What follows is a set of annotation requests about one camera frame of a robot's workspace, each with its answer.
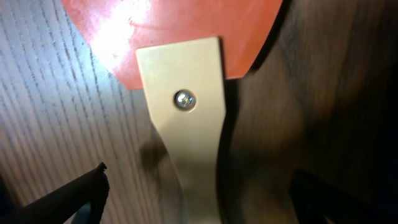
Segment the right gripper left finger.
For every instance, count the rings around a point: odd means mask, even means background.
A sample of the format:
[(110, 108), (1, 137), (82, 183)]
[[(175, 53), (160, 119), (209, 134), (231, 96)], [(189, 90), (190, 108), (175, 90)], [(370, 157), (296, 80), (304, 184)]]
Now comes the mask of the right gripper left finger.
[(54, 190), (52, 193), (1, 217), (1, 223), (72, 223), (99, 224), (109, 195), (106, 165)]

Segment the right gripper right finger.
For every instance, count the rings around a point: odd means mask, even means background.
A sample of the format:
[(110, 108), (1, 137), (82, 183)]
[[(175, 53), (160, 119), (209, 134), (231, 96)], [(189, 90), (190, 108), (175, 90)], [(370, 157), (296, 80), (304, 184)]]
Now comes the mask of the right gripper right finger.
[(303, 170), (295, 169), (289, 196), (300, 224), (397, 223), (397, 214), (370, 207)]

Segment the orange scraper wooden handle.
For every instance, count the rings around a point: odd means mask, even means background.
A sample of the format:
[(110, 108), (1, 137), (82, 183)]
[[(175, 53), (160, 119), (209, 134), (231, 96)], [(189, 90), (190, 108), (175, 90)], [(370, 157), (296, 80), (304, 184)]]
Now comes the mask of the orange scraper wooden handle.
[(243, 77), (282, 0), (63, 0), (75, 27), (128, 89), (144, 91), (189, 223), (220, 223), (216, 167), (224, 80)]

